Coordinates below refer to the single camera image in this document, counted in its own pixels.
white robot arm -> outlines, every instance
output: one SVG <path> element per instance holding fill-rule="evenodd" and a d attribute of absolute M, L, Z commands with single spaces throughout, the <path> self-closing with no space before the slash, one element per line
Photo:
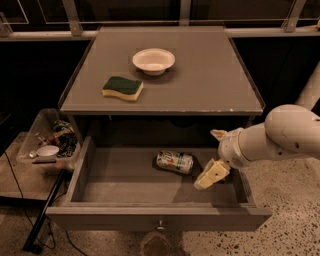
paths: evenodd
<path fill-rule="evenodd" d="M 265 122 L 233 131 L 212 130 L 219 141 L 218 161 L 211 160 L 195 182 L 205 189 L 229 174 L 257 160 L 320 159 L 320 117 L 297 105 L 273 109 Z"/>

wire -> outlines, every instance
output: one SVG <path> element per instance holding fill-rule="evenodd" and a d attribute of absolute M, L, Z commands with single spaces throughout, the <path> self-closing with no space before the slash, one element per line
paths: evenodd
<path fill-rule="evenodd" d="M 9 163 L 9 166 L 10 166 L 10 169 L 11 169 L 11 172 L 12 172 L 12 175 L 13 175 L 16 183 L 17 183 L 18 189 L 19 189 L 19 191 L 20 191 L 21 198 L 24 199 L 24 196 L 23 196 L 23 193 L 22 193 L 20 184 L 19 184 L 18 179 L 17 179 L 17 177 L 16 177 L 16 175 L 15 175 L 15 173 L 14 173 L 14 171 L 13 171 L 13 168 L 12 168 L 12 165 L 11 165 L 11 161 L 10 161 L 7 153 L 4 152 L 4 154 L 5 154 L 6 158 L 7 158 L 8 163 Z M 64 192 L 64 193 L 62 193 L 61 195 L 57 196 L 57 197 L 54 199 L 54 201 L 56 201 L 58 198 L 60 198 L 61 196 L 65 195 L 65 194 L 66 194 L 66 192 Z M 32 221 L 31 221 L 31 219 L 30 219 L 30 217 L 29 217 L 29 215 L 28 215 L 28 213 L 27 213 L 27 209 L 26 209 L 25 207 L 23 207 L 23 209 L 24 209 L 24 212 L 25 212 L 25 215 L 26 215 L 27 219 L 29 220 L 31 226 L 33 227 L 33 223 L 32 223 Z M 55 249 L 55 247 L 56 247 L 56 241 L 55 241 L 55 238 L 54 238 L 52 229 L 51 229 L 51 222 L 49 221 L 47 225 L 48 225 L 48 228 L 49 228 L 49 235 L 52 237 L 53 247 L 50 247 L 50 246 L 42 243 L 38 238 L 37 238 L 37 241 L 38 241 L 42 246 L 45 246 L 45 247 L 53 250 L 53 249 Z M 79 248 L 71 241 L 71 239 L 70 239 L 70 237 L 69 237 L 68 231 L 66 231 L 66 235 L 67 235 L 68 242 L 73 246 L 74 249 L 76 249 L 76 250 L 77 250 L 78 252 L 80 252 L 82 255 L 88 256 L 86 253 L 84 253 L 81 249 L 79 249 Z"/>
<path fill-rule="evenodd" d="M 66 236 L 67 236 L 67 239 L 68 239 L 68 242 L 73 246 L 74 249 L 76 249 L 78 252 L 80 252 L 83 256 L 88 256 L 88 254 L 84 253 L 81 249 L 79 249 L 70 239 L 69 237 L 69 233 L 68 231 L 66 231 Z"/>
<path fill-rule="evenodd" d="M 20 184 L 19 184 L 19 182 L 18 182 L 18 179 L 17 179 L 17 177 L 16 177 L 16 175 L 15 175 L 15 173 L 14 173 L 14 171 L 13 171 L 13 167 L 12 167 L 11 161 L 10 161 L 8 155 L 7 155 L 7 152 L 4 152 L 4 155 L 6 156 L 7 161 L 8 161 L 8 163 L 9 163 L 10 170 L 11 170 L 12 175 L 13 175 L 13 177 L 14 177 L 14 179 L 15 179 L 15 181 L 16 181 L 16 184 L 17 184 L 17 186 L 18 186 L 18 189 L 19 189 L 21 198 L 24 199 L 22 189 L 21 189 Z M 24 210 L 24 213 L 25 213 L 28 221 L 30 222 L 31 226 L 33 227 L 33 223 L 32 223 L 32 221 L 31 221 L 31 218 L 30 218 L 29 215 L 28 215 L 27 209 L 26 209 L 25 207 L 23 207 L 23 210 Z M 37 238 L 37 241 L 38 241 L 42 246 L 45 246 L 45 247 L 53 250 L 53 249 L 55 249 L 55 247 L 56 247 L 56 241 L 55 241 L 55 238 L 54 238 L 52 229 L 51 229 L 51 224 L 50 224 L 50 222 L 48 222 L 48 228 L 49 228 L 49 235 L 52 237 L 53 247 L 50 247 L 50 246 L 42 243 L 38 238 Z"/>

speckled floor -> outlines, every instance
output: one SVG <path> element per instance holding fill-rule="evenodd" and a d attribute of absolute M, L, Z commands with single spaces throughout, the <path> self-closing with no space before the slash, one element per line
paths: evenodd
<path fill-rule="evenodd" d="M 44 199 L 54 179 L 15 161 L 22 141 L 23 136 L 18 137 L 7 154 L 25 197 Z M 273 213 L 255 232 L 70 231 L 70 239 L 87 255 L 320 255 L 320 161 L 261 161 L 243 171 L 257 206 L 269 207 Z M 20 196 L 4 155 L 0 195 Z M 36 213 L 28 210 L 32 221 Z M 46 224 L 41 241 L 52 249 L 43 246 L 41 255 L 81 255 L 65 231 L 54 223 L 51 229 L 55 246 Z M 32 255 L 22 250 L 30 230 L 23 209 L 0 206 L 0 255 Z"/>

open drawer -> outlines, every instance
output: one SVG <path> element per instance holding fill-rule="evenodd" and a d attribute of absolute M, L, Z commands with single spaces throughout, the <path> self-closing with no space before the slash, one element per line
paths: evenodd
<path fill-rule="evenodd" d="M 68 230 L 119 231 L 254 231 L 271 216 L 255 206 L 239 170 L 209 189 L 194 188 L 214 149 L 169 148 L 195 157 L 192 175 L 155 168 L 162 149 L 97 147 L 86 137 L 66 200 L 47 215 Z"/>

can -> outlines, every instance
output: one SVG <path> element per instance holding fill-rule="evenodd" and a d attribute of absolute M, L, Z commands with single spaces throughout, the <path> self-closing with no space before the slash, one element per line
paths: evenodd
<path fill-rule="evenodd" d="M 190 174 L 193 166 L 193 157 L 171 150 L 162 150 L 157 155 L 156 163 L 159 167 L 166 170 Z"/>

